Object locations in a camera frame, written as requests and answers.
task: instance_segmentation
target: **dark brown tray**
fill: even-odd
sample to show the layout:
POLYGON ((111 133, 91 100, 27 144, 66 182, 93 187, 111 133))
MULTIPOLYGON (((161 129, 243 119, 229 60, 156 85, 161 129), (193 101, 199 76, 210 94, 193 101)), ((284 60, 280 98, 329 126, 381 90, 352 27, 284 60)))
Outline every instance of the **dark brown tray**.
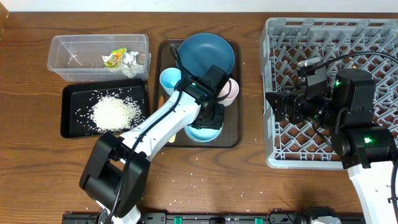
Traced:
MULTIPOLYGON (((156 65, 156 78, 155 78, 155 93, 154 93, 154 108, 157 110, 159 98, 163 95, 164 100, 167 101, 169 95, 159 83, 159 77, 163 70, 166 68, 176 68, 176 63, 172 57, 169 44, 175 44, 177 47, 184 40, 166 40, 159 47, 158 59, 156 65)), ((226 149, 239 145, 243 137, 243 117, 242 117, 242 84, 241 84, 241 51, 236 42, 229 41, 234 53, 235 64, 232 69, 231 78, 235 79, 239 85, 239 95, 235 98, 234 102, 225 108, 224 126, 221 134, 214 140, 206 143, 199 143, 192 141, 181 130, 177 133, 174 143, 167 143, 167 147, 187 147, 187 148, 210 148, 210 149, 226 149)))

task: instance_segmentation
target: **light blue cup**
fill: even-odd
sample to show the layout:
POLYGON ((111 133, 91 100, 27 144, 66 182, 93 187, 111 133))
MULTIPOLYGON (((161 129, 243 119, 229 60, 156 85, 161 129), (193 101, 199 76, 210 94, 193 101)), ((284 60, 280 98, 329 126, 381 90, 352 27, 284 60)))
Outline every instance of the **light blue cup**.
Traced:
POLYGON ((221 127, 219 130, 214 130, 210 128, 202 128, 202 129, 196 129, 191 126, 185 126, 184 131, 187 136, 195 142, 210 142, 214 139, 216 139, 221 131, 223 130, 223 127, 221 127))
POLYGON ((171 96, 174 92, 174 87, 181 79, 181 71, 177 68, 167 68, 160 74, 160 84, 167 94, 171 96))

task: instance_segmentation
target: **white background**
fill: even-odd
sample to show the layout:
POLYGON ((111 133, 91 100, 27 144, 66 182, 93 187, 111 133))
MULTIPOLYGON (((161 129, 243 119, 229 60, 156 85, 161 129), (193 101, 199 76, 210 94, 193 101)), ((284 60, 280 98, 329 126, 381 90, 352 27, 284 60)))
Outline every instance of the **white background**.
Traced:
POLYGON ((398 0, 0 0, 10 11, 398 12, 398 0))

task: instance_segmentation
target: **wooden tabletop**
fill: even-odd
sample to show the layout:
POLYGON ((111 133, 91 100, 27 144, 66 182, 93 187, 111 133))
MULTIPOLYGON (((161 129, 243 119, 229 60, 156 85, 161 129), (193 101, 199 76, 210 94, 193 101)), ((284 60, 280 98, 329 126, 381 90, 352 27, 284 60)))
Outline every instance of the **wooden tabletop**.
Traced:
POLYGON ((269 17, 398 14, 11 13, 0 42, 0 223, 60 223, 65 212, 100 211, 78 185, 98 136, 61 137, 62 89, 68 83, 47 70, 52 38, 70 34, 146 34, 152 53, 151 100, 162 41, 211 32, 241 47, 242 143, 232 150, 161 150, 152 161, 141 208, 267 213, 271 208, 329 206, 361 212, 347 171, 271 169, 265 163, 258 39, 269 17))

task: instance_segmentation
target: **dish rack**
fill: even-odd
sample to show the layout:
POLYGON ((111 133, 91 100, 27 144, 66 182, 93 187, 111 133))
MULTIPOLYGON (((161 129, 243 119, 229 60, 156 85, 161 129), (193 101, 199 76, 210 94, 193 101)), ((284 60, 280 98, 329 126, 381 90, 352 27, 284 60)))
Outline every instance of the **dish rack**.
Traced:
MULTIPOLYGON (((315 134, 310 122, 276 122, 265 93, 293 90, 298 79, 297 63, 310 58, 327 61, 368 50, 398 57, 398 20, 270 18, 259 44, 267 165, 283 169, 343 169, 340 157, 315 134)), ((375 55, 340 60, 326 68, 329 86, 333 86, 337 71, 344 68, 372 74, 376 82, 374 121, 388 127, 398 144, 398 65, 375 55)), ((330 137, 327 130, 317 128, 330 137)))

